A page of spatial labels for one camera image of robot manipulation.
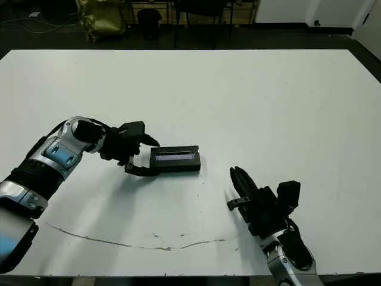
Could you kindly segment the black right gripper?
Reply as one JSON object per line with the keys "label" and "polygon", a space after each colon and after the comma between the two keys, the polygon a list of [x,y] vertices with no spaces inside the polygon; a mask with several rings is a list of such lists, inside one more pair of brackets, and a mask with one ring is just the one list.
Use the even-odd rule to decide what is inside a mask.
{"label": "black right gripper", "polygon": [[238,198],[227,202],[230,211],[238,209],[253,236],[267,238],[284,229],[293,229],[289,215],[293,212],[293,186],[279,185],[276,192],[269,186],[259,188],[240,167],[229,169]]}

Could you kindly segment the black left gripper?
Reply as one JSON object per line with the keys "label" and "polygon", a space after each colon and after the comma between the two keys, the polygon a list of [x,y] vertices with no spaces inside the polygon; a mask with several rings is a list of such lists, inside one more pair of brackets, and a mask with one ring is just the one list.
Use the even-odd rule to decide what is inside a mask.
{"label": "black left gripper", "polygon": [[[119,127],[110,128],[105,134],[102,147],[99,149],[100,157],[104,160],[115,160],[119,166],[129,163],[131,157],[140,153],[140,143],[152,147],[159,147],[160,143],[148,134],[142,134],[142,128]],[[131,175],[140,177],[158,176],[158,170],[133,165],[127,168]]]}

